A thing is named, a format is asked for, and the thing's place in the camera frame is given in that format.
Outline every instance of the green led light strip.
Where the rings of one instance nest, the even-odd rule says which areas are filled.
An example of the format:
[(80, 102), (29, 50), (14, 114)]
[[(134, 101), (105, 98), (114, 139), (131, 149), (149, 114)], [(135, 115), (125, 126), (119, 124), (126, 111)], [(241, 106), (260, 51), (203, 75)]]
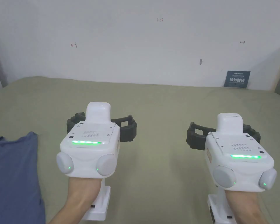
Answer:
[(99, 141), (73, 141), (75, 144), (102, 144), (102, 142)]
[(261, 158), (261, 156), (230, 155), (235, 158)]

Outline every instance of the blue fabric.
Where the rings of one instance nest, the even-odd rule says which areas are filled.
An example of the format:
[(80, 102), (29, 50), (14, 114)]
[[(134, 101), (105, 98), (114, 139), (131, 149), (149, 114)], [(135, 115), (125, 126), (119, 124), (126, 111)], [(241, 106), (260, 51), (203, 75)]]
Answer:
[(0, 137), (0, 224), (44, 224), (37, 176), (37, 134), (16, 141)]

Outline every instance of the orange label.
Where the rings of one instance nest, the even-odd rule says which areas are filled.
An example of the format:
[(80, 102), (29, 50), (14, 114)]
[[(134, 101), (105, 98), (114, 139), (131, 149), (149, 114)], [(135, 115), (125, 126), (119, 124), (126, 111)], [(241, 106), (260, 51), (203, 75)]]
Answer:
[(211, 155), (210, 151), (208, 150), (208, 148), (206, 148), (206, 154), (207, 154), (208, 159), (210, 160), (210, 163), (212, 163), (212, 155)]

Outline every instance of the white wall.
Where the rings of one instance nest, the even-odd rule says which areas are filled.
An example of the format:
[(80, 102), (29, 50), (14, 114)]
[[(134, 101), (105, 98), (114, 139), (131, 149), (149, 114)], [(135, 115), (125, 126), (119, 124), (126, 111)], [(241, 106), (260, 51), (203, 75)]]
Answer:
[(280, 68), (280, 0), (0, 0), (0, 63), (9, 83), (222, 86), (227, 70), (241, 70), (251, 71), (248, 88), (269, 90)]

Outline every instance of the bed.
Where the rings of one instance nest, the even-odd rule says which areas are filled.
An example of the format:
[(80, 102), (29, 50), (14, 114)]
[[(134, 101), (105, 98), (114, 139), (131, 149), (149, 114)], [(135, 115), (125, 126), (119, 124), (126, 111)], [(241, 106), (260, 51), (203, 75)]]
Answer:
[(274, 187), (261, 194), (269, 222), (280, 224), (280, 96), (274, 92), (212, 87), (95, 83), (28, 77), (0, 90), (0, 136), (38, 134), (38, 177), (49, 222), (67, 196), (67, 177), (56, 165), (66, 121), (90, 101), (111, 104), (111, 117), (133, 115), (137, 136), (120, 146), (103, 223), (212, 223), (207, 195), (216, 187), (203, 152), (191, 149), (191, 121), (216, 127), (219, 113), (239, 113), (261, 134), (275, 159)]

